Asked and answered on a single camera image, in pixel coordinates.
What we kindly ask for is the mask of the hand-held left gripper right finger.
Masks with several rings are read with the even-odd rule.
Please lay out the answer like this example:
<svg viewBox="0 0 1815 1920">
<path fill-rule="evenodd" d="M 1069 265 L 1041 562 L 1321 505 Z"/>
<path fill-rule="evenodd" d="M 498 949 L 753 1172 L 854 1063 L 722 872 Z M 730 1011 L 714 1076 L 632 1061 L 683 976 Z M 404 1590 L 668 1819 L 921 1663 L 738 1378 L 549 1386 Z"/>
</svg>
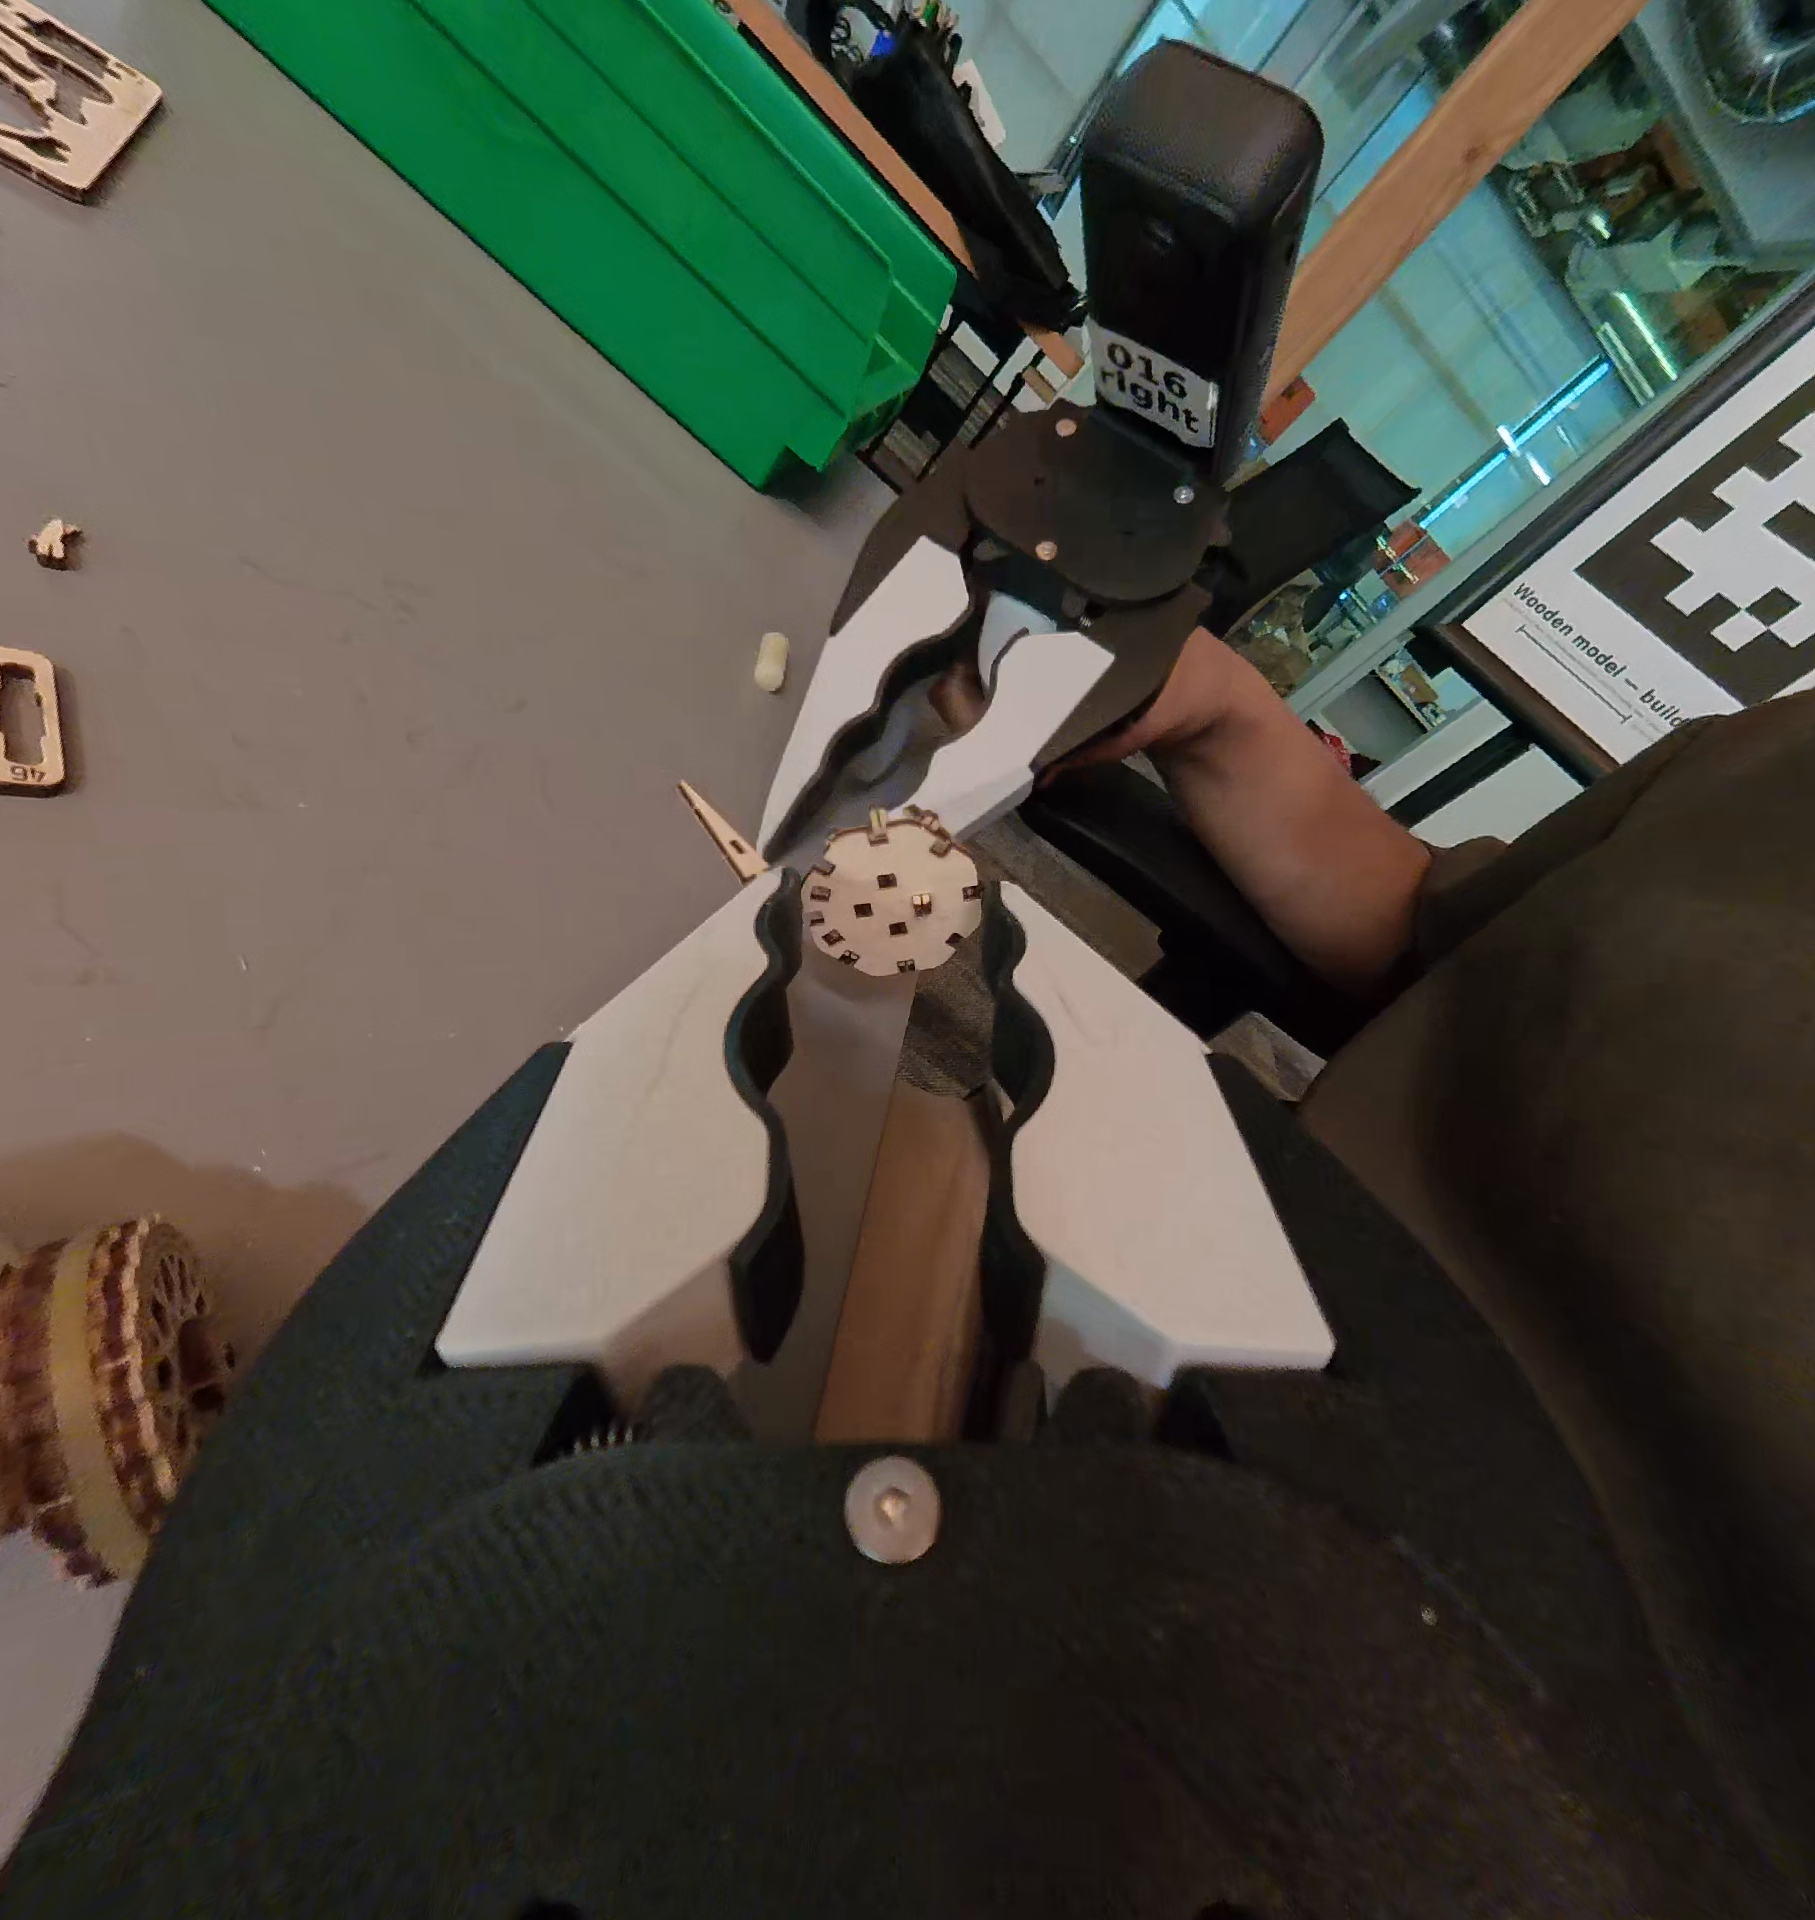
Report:
<svg viewBox="0 0 1815 1920">
<path fill-rule="evenodd" d="M 983 900 L 982 961 L 992 1353 L 1043 1379 L 1320 1373 L 1333 1334 L 1208 1045 L 1014 882 Z"/>
</svg>

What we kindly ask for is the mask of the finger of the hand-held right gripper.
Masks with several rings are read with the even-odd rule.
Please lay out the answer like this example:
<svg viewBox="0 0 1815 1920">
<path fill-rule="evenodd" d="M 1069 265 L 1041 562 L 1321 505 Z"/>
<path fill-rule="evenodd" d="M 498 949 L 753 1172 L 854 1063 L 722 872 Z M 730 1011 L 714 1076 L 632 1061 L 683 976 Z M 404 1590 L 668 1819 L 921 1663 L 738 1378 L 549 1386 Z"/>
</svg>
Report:
<svg viewBox="0 0 1815 1920">
<path fill-rule="evenodd" d="M 765 798 L 757 851 L 796 862 L 857 803 L 902 803 L 935 747 L 926 687 L 968 633 L 956 552 L 920 539 L 823 642 Z"/>
<path fill-rule="evenodd" d="M 1112 654 L 1088 633 L 1046 633 L 1037 609 L 987 598 L 977 658 L 986 705 L 968 732 L 930 757 L 920 788 L 884 820 L 915 819 L 965 841 L 1025 803 L 1049 741 L 1108 671 Z"/>
</svg>

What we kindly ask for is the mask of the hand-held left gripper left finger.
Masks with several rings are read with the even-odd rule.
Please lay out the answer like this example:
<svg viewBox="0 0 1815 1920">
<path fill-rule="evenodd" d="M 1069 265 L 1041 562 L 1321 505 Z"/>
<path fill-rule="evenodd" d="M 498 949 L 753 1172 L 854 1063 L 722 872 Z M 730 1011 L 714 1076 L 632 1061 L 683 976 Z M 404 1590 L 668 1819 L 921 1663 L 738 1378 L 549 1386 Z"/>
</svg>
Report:
<svg viewBox="0 0 1815 1920">
<path fill-rule="evenodd" d="M 802 1293 L 792 1153 L 798 879 L 774 869 L 568 1037 L 436 1338 L 452 1370 L 734 1373 Z"/>
</svg>

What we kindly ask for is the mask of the pointed wooden piece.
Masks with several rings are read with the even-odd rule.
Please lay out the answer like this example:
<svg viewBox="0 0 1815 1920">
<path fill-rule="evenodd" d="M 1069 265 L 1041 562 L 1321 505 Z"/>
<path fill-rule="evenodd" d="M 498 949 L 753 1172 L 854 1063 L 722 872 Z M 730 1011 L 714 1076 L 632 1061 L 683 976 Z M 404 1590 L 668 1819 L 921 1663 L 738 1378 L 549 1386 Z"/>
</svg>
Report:
<svg viewBox="0 0 1815 1920">
<path fill-rule="evenodd" d="M 706 803 L 689 782 L 676 782 L 676 793 L 738 882 L 752 882 L 768 872 L 768 862 L 752 846 L 750 837 L 734 829 L 712 803 Z"/>
</svg>

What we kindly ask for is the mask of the round wooden gear disc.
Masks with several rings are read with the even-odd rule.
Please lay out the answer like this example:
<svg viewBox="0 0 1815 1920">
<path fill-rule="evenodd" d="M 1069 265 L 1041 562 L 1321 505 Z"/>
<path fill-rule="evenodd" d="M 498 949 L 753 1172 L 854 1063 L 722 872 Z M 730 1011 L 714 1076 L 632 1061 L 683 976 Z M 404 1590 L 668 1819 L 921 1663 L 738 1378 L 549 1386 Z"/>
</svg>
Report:
<svg viewBox="0 0 1815 1920">
<path fill-rule="evenodd" d="M 931 973 L 977 933 L 983 882 L 941 819 L 872 809 L 840 829 L 800 882 L 800 926 L 832 964 L 865 978 Z"/>
</svg>

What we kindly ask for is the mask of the person's right forearm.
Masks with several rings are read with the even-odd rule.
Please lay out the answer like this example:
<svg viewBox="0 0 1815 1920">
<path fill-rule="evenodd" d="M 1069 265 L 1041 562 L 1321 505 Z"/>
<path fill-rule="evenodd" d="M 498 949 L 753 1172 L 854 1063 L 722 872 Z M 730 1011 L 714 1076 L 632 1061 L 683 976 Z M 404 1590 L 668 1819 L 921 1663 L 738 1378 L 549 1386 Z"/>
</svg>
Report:
<svg viewBox="0 0 1815 1920">
<path fill-rule="evenodd" d="M 1373 1001 L 1416 945 L 1433 853 L 1220 638 L 1183 639 L 1121 755 L 1140 755 L 1270 935 L 1320 981 Z"/>
</svg>

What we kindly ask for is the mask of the grey desk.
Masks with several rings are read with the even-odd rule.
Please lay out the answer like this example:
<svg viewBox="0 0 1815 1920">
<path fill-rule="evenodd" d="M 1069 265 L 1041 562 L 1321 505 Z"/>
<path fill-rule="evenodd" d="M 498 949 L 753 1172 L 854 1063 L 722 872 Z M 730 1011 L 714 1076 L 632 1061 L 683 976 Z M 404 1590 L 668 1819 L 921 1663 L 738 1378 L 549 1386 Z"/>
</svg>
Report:
<svg viewBox="0 0 1815 1920">
<path fill-rule="evenodd" d="M 0 262 L 0 630 L 80 789 L 0 815 L 0 1220 L 146 1215 L 255 1338 L 60 1688 L 0 1916 L 967 1916 L 1014 1884 L 938 1656 L 992 1472 L 551 1438 L 587 1362 L 438 1331 L 568 1037 L 745 887 L 877 518 L 746 487 L 211 5 L 82 5 L 165 123 Z M 84 527 L 70 570 L 27 537 Z"/>
</svg>

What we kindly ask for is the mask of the black office chair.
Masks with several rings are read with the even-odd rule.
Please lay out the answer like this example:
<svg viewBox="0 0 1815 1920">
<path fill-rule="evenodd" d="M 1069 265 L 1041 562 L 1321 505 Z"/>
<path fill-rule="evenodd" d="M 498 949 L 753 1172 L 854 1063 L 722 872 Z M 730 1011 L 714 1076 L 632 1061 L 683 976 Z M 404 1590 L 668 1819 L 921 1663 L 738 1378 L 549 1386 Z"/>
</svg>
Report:
<svg viewBox="0 0 1815 1920">
<path fill-rule="evenodd" d="M 1257 1013 L 1327 1059 L 1364 1025 L 1359 1003 L 1272 935 L 1149 778 L 1123 764 L 1068 772 L 1018 815 L 1154 926 L 1159 955 L 1137 983 L 1197 1037 Z"/>
</svg>

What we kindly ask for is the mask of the black bag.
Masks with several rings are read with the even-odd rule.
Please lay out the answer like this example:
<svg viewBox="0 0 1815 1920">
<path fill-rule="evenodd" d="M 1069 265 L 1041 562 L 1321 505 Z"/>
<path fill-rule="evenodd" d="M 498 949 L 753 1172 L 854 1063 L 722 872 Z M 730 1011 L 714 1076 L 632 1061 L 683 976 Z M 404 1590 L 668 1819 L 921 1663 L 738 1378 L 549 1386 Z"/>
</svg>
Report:
<svg viewBox="0 0 1815 1920">
<path fill-rule="evenodd" d="M 975 305 L 1017 325 L 1068 332 L 1083 297 L 1026 180 L 982 125 L 980 80 L 961 73 L 943 5 L 811 5 L 814 53 L 838 60 L 849 96 L 951 217 Z"/>
</svg>

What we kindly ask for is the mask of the wooden beam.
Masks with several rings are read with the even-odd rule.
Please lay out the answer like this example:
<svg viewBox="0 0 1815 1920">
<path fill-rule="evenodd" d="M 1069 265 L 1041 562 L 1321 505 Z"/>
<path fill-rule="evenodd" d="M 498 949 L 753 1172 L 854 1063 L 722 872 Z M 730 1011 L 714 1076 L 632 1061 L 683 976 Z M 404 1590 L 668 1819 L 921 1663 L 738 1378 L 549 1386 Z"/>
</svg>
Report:
<svg viewBox="0 0 1815 1920">
<path fill-rule="evenodd" d="M 1262 414 L 1641 11 L 1641 3 L 1518 9 L 1300 260 Z"/>
</svg>

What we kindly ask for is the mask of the person's dark shirt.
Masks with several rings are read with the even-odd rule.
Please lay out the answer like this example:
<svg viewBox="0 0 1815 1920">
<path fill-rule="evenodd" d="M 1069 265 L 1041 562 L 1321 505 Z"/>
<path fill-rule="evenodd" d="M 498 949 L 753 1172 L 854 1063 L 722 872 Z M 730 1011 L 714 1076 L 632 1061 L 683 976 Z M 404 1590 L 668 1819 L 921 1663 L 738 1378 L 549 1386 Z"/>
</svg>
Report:
<svg viewBox="0 0 1815 1920">
<path fill-rule="evenodd" d="M 1512 1346 L 1815 1912 L 1815 689 L 1433 853 L 1305 1125 Z"/>
</svg>

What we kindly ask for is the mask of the green plastic bin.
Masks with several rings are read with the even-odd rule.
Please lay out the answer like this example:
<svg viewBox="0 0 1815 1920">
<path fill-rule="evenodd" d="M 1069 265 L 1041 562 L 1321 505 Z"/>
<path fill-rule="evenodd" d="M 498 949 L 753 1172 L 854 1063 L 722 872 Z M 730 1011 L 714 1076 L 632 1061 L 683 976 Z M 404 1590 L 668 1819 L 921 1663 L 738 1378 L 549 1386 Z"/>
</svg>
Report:
<svg viewBox="0 0 1815 1920">
<path fill-rule="evenodd" d="M 757 490 L 920 385 L 951 256 L 706 3 L 213 3 Z"/>
</svg>

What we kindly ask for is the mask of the wooden motorcycle model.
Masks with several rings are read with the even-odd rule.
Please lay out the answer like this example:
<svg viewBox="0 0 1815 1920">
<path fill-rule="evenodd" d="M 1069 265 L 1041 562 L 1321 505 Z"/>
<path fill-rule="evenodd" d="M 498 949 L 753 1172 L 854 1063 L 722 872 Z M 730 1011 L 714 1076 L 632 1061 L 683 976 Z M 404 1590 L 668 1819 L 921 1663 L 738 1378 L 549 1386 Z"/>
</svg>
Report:
<svg viewBox="0 0 1815 1920">
<path fill-rule="evenodd" d="M 162 1216 L 23 1254 L 0 1232 L 0 1546 L 68 1579 L 134 1579 L 208 1431 L 235 1352 L 191 1241 Z"/>
</svg>

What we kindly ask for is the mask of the black and white marker poster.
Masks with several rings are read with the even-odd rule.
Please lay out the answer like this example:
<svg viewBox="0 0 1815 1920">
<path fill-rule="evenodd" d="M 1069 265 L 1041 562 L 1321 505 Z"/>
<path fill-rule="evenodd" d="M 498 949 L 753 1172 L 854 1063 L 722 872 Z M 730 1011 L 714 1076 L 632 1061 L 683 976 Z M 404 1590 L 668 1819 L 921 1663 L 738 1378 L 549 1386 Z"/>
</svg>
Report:
<svg viewBox="0 0 1815 1920">
<path fill-rule="evenodd" d="M 1549 490 L 1433 633 L 1583 780 L 1815 687 L 1815 276 Z"/>
</svg>

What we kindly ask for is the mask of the wooden cutout sheet with gears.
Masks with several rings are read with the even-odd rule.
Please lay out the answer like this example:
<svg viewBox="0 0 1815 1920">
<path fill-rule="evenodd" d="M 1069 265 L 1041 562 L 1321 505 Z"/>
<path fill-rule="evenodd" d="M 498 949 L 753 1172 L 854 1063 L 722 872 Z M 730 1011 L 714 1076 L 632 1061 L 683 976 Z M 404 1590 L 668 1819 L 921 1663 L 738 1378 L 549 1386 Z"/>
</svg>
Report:
<svg viewBox="0 0 1815 1920">
<path fill-rule="evenodd" d="M 159 85 L 56 13 L 0 3 L 0 166 L 87 205 L 162 106 Z"/>
</svg>

